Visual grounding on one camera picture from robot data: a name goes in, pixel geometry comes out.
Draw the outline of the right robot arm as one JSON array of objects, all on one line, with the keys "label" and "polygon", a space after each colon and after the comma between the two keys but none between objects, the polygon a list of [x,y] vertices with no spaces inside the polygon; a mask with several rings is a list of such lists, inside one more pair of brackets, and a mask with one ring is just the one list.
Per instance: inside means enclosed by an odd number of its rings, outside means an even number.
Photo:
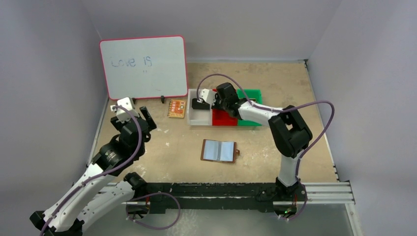
[{"label": "right robot arm", "polygon": [[270,129],[274,144],[281,154],[276,193],[282,200],[290,199],[300,184],[298,171],[304,151],[313,138],[312,132],[294,106],[274,108],[251,100],[245,92],[240,98],[231,83],[212,89],[197,89],[191,107],[198,110],[221,110],[229,117],[250,121]]}]

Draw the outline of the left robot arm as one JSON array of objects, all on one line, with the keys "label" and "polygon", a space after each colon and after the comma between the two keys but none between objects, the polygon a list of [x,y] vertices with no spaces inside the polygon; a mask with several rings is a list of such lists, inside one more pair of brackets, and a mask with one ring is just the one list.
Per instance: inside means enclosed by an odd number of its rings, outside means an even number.
[{"label": "left robot arm", "polygon": [[147,191],[137,173],[128,173],[110,191],[100,194],[108,183],[145,154],[145,144],[157,126],[147,107],[138,114],[129,105],[112,107],[117,115],[111,123],[119,132],[102,146],[70,190],[45,211],[30,216],[42,236],[81,236],[99,218],[116,206],[133,199],[141,201]]}]

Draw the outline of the brown leather card holder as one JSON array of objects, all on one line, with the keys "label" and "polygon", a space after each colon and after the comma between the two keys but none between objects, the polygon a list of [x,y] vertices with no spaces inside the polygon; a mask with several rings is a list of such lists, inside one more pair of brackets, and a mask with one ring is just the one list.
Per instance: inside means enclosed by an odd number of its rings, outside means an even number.
[{"label": "brown leather card holder", "polygon": [[235,163],[240,155],[236,142],[204,139],[200,159],[202,161]]}]

